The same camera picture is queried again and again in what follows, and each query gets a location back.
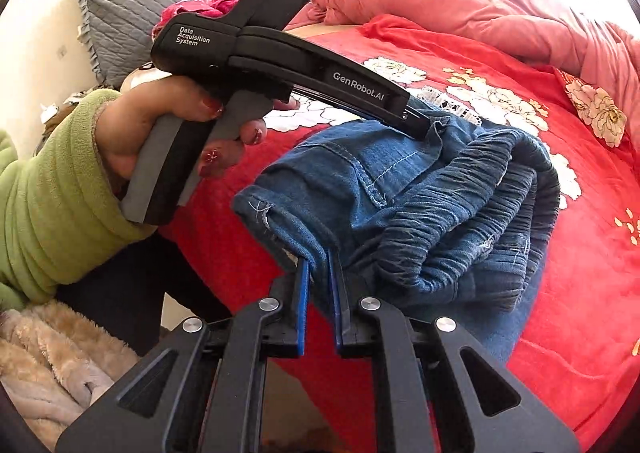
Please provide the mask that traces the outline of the left forearm green sleeve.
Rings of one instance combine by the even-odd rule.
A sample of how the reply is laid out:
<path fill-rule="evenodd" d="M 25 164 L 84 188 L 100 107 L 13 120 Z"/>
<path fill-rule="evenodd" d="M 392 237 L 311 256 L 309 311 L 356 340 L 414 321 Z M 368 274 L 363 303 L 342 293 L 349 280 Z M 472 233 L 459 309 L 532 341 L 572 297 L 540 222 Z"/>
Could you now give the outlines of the left forearm green sleeve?
<path fill-rule="evenodd" d="M 94 143 L 96 120 L 118 96 L 86 95 L 30 159 L 1 135 L 2 309 L 46 303 L 154 232 L 122 215 Z"/>

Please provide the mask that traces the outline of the left hand red nails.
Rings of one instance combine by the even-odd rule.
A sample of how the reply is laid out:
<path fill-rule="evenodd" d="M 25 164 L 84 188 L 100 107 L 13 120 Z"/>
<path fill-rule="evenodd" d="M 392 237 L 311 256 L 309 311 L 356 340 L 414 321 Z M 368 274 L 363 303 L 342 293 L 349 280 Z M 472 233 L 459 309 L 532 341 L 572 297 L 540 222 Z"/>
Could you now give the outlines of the left hand red nails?
<path fill-rule="evenodd" d="M 121 190 L 132 178 L 145 147 L 163 136 L 160 156 L 165 157 L 171 138 L 181 126 L 213 122 L 223 111 L 216 98 L 180 76 L 142 83 L 106 103 L 96 117 L 94 143 L 112 189 Z M 266 136 L 265 121 L 251 119 L 239 127 L 235 138 L 203 145 L 200 156 L 191 158 L 186 169 L 196 169 L 204 178 L 219 178 L 239 164 L 248 146 L 264 142 Z"/>

